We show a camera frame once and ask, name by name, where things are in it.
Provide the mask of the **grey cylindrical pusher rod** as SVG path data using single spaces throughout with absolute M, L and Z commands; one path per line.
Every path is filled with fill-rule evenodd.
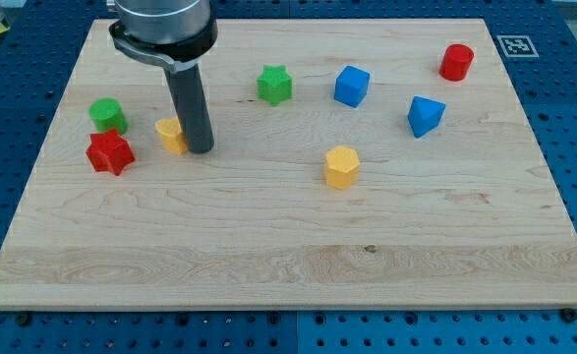
M 178 72 L 164 71 L 181 129 L 192 153 L 213 149 L 214 138 L 199 66 Z

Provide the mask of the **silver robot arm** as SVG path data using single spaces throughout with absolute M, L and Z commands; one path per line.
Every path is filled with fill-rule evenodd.
M 218 37 L 210 0 L 107 0 L 119 20 L 109 27 L 114 47 L 163 70 L 192 153 L 213 149 L 214 138 L 199 68 Z

